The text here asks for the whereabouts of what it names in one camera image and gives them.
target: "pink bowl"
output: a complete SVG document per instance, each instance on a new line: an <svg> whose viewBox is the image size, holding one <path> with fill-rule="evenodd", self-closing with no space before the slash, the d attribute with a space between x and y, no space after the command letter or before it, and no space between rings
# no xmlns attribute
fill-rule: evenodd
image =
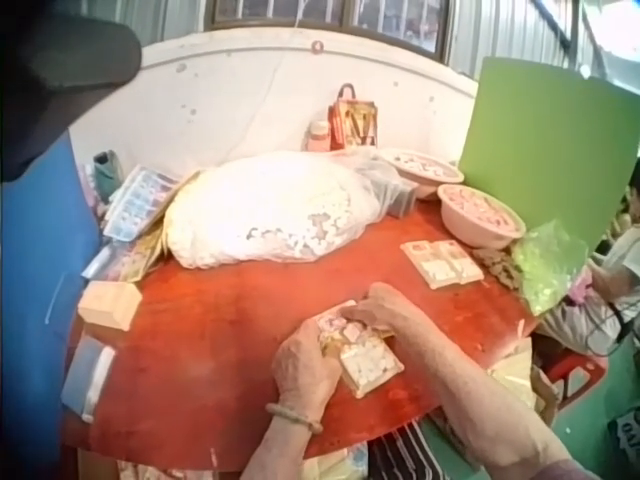
<svg viewBox="0 0 640 480"><path fill-rule="evenodd" d="M398 170L401 177L419 185L416 197L420 199L435 194L442 184L462 183L464 180L462 172L453 165L423 153L385 148L380 150L380 154Z"/></svg>
<svg viewBox="0 0 640 480"><path fill-rule="evenodd" d="M441 185L442 222L451 234L474 248L501 250L527 231L511 208L464 185Z"/></svg>

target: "left hand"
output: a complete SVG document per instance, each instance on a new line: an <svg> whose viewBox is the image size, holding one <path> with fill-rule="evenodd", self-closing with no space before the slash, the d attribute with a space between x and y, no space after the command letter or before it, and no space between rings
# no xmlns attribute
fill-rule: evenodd
<svg viewBox="0 0 640 480"><path fill-rule="evenodd" d="M286 339L273 361L273 376L284 405L311 421L320 421L342 368L333 356L323 356L315 319L305 321Z"/></svg>

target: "red bag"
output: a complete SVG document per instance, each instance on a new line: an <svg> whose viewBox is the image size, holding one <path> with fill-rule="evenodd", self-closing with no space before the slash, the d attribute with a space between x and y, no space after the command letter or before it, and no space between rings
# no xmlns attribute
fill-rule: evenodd
<svg viewBox="0 0 640 480"><path fill-rule="evenodd" d="M350 98L345 97L347 90ZM357 100L350 83L340 87L338 98L329 107L329 124L331 150L378 145L378 107L373 102Z"/></svg>

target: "bracelet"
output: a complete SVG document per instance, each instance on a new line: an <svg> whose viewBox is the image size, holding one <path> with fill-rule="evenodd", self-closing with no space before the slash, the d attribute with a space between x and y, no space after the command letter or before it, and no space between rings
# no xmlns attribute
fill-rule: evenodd
<svg viewBox="0 0 640 480"><path fill-rule="evenodd" d="M280 405L279 403L268 403L266 410L275 417L284 418L290 422L306 426L314 435L320 435L322 433L323 428L320 422L311 421L284 405Z"/></svg>

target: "hand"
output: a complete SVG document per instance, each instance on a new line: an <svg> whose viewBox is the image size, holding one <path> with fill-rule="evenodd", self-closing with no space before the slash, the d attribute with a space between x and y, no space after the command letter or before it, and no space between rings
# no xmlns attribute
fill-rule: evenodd
<svg viewBox="0 0 640 480"><path fill-rule="evenodd" d="M422 310L386 283L371 285L364 300L357 305L342 308L340 314L348 320L362 322L372 328L390 328L393 331L407 321L425 318Z"/></svg>
<svg viewBox="0 0 640 480"><path fill-rule="evenodd" d="M323 356L320 329L314 319L286 339L273 361L280 404L311 421L320 421L336 390L342 368L333 356Z"/></svg>

